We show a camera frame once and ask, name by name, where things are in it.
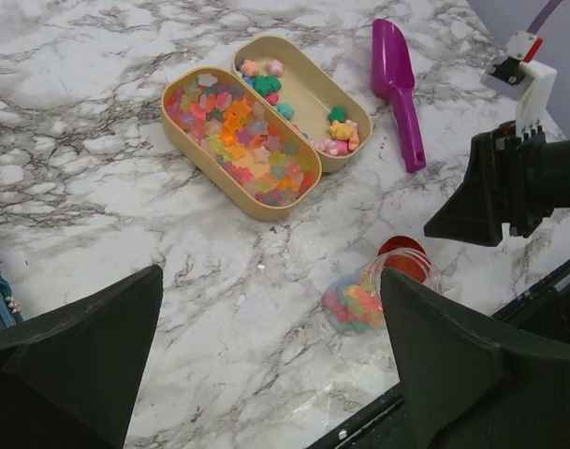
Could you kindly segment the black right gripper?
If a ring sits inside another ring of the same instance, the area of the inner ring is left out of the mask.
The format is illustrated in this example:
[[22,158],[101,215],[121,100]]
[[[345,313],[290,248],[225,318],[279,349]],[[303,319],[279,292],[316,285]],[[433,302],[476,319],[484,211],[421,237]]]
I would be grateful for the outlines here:
[[479,246],[501,242],[495,161],[511,236],[528,238],[553,211],[570,209],[570,139],[549,142],[540,125],[521,134],[506,122],[496,130],[495,150],[491,133],[472,138],[464,178],[424,225],[426,237]]

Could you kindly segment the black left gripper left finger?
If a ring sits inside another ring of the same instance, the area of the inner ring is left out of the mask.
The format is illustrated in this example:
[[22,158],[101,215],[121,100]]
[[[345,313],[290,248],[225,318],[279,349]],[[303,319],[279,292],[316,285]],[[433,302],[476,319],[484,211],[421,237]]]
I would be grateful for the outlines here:
[[121,448],[163,299],[144,268],[0,328],[0,448]]

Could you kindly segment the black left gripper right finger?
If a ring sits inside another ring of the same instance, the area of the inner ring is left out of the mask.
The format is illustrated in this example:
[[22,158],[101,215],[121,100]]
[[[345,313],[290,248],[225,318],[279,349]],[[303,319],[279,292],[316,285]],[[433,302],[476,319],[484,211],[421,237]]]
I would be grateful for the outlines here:
[[570,448],[570,344],[504,324],[394,268],[383,310],[419,448]]

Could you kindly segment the red round lid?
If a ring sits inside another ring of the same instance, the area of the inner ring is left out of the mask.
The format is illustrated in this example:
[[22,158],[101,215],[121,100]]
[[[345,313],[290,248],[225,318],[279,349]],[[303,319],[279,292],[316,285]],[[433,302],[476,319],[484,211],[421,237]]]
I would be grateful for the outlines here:
[[410,237],[389,238],[382,244],[378,254],[387,255],[387,268],[395,268],[417,282],[424,283],[430,274],[430,264],[424,259],[424,248]]

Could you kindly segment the clear plastic cup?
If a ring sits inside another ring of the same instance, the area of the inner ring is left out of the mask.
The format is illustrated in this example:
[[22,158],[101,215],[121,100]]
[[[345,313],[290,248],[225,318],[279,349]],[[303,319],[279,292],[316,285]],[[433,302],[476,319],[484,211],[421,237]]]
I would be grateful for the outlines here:
[[[443,292],[440,271],[427,255],[430,274],[422,283],[437,293]],[[381,273],[387,267],[387,255],[378,255],[373,261],[333,282],[322,296],[330,325],[344,335],[364,334],[386,327],[381,300]]]

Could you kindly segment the purple plastic scoop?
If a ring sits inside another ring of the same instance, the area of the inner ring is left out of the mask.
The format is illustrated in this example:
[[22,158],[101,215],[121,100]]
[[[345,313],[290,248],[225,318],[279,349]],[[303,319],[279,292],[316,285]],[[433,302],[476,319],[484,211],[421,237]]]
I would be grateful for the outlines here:
[[415,75],[401,29],[386,19],[373,22],[371,83],[374,93],[392,105],[406,171],[418,172],[426,155],[413,100]]

